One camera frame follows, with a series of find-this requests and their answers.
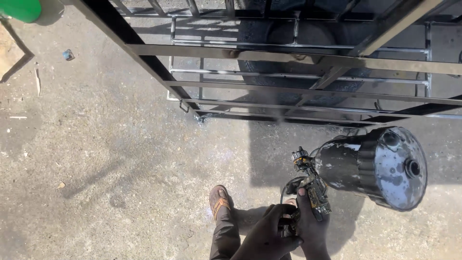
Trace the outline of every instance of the green container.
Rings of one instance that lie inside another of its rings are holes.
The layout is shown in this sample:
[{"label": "green container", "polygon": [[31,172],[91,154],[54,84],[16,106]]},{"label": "green container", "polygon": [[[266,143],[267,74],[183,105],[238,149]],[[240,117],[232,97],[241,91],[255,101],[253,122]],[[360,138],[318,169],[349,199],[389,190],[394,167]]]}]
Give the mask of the green container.
[{"label": "green container", "polygon": [[42,7],[38,0],[0,0],[0,13],[25,23],[32,23],[40,16]]}]

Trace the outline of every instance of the metal gate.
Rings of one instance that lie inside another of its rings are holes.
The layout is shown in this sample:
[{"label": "metal gate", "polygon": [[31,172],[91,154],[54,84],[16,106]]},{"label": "metal gate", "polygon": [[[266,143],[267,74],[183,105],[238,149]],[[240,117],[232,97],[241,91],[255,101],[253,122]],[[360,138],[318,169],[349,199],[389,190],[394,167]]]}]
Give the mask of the metal gate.
[{"label": "metal gate", "polygon": [[[440,13],[455,4],[454,0],[396,0],[385,12],[374,18],[372,13],[355,13],[352,9],[359,0],[350,0],[345,10],[339,13],[310,12],[313,1],[306,0],[306,8],[302,11],[272,10],[272,1],[266,0],[264,10],[235,9],[234,0],[225,0],[226,9],[198,9],[195,0],[186,0],[187,8],[162,8],[157,0],[147,0],[150,8],[126,7],[121,0],[73,0],[74,5],[97,27],[105,32],[114,42],[158,80],[168,91],[167,99],[179,102],[185,112],[194,114],[199,119],[229,118],[256,121],[283,121],[298,124],[332,125],[341,127],[367,127],[375,124],[386,124],[411,117],[438,117],[461,119],[462,116],[440,114],[444,111],[461,108],[462,95],[442,99],[432,98],[432,73],[462,74],[461,63],[432,62],[431,29],[433,25],[461,25],[462,15],[441,15]],[[126,17],[171,19],[171,45],[145,44],[133,28],[126,22]],[[177,19],[216,19],[216,20],[271,20],[285,19],[293,21],[293,42],[288,44],[248,43],[243,41],[213,41],[188,40],[175,37]],[[349,45],[316,45],[297,42],[300,21],[309,20],[317,23],[370,23],[376,28],[372,34],[356,46]],[[410,25],[425,27],[425,48],[382,47],[390,39]],[[237,48],[204,47],[203,45],[232,45]],[[309,48],[327,50],[348,50],[347,54],[326,55],[304,52],[288,52],[267,50],[277,48]],[[375,51],[418,53],[424,56],[424,61],[403,59],[382,59],[370,57]],[[170,67],[166,68],[156,56],[170,56]],[[279,72],[252,72],[207,69],[173,68],[174,56],[198,57],[213,59],[233,59],[245,61],[298,62],[330,68],[323,75],[291,74]],[[387,69],[421,72],[423,80],[351,77],[344,74],[351,68]],[[279,77],[311,79],[316,82],[306,88],[292,86],[264,86],[252,84],[206,81],[177,81],[173,73],[222,74],[259,77]],[[374,94],[344,91],[324,90],[336,80],[358,82],[389,82],[424,86],[424,96]],[[278,102],[251,102],[248,100],[203,99],[201,96],[192,98],[184,87],[224,88],[269,93],[293,93],[299,99],[293,104]],[[378,102],[375,109],[347,108],[334,105],[307,105],[313,96],[397,100],[420,102],[421,105],[411,108],[391,111],[383,110]],[[204,109],[203,105],[216,105]],[[254,108],[256,111],[231,111],[231,108]],[[360,119],[332,119],[311,116],[313,112],[329,112],[346,115],[361,115]]]}]

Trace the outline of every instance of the small blue object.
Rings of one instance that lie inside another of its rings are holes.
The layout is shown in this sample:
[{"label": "small blue object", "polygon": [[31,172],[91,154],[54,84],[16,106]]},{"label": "small blue object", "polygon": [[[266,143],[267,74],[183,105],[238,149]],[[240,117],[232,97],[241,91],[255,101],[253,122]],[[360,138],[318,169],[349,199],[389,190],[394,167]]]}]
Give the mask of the small blue object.
[{"label": "small blue object", "polygon": [[66,59],[66,61],[71,61],[75,58],[74,54],[72,54],[70,49],[67,49],[65,52],[62,53],[62,55]]}]

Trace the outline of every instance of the paint spray gun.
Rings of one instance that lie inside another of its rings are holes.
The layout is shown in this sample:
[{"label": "paint spray gun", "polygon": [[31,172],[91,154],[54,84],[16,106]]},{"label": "paint spray gun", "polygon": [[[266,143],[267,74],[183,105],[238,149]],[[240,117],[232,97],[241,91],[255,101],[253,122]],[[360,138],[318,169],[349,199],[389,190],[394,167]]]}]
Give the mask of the paint spray gun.
[{"label": "paint spray gun", "polygon": [[[318,221],[332,212],[328,187],[368,197],[376,204],[397,211],[419,205],[427,185],[424,152],[415,136],[402,127],[384,127],[365,135],[337,136],[308,153],[301,146],[292,152],[294,170],[303,176],[290,180],[285,195],[296,195],[305,187],[311,210]],[[295,234],[300,215],[290,217],[284,230]]]}]

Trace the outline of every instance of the concrete ground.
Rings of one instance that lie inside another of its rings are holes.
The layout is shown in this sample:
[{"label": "concrete ground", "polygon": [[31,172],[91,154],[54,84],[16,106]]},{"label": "concrete ground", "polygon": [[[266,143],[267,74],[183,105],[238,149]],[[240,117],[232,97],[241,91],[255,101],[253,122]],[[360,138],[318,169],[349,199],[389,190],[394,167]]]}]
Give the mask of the concrete ground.
[{"label": "concrete ground", "polygon": [[[290,151],[342,133],[221,119],[199,124],[73,6],[55,10],[36,24],[11,20],[35,57],[0,85],[0,259],[207,259],[213,186],[228,188],[245,235],[296,176]],[[460,28],[435,28],[434,60],[456,62],[460,46]],[[67,49],[76,56],[70,62],[61,55]],[[461,83],[434,75],[434,94],[460,94]],[[375,93],[391,88],[413,92],[407,85],[365,86]],[[462,122],[415,118],[397,125],[411,130],[426,153],[426,195],[417,209],[399,213],[331,189],[328,248],[335,260],[462,257]],[[66,186],[57,189],[61,182]]]}]

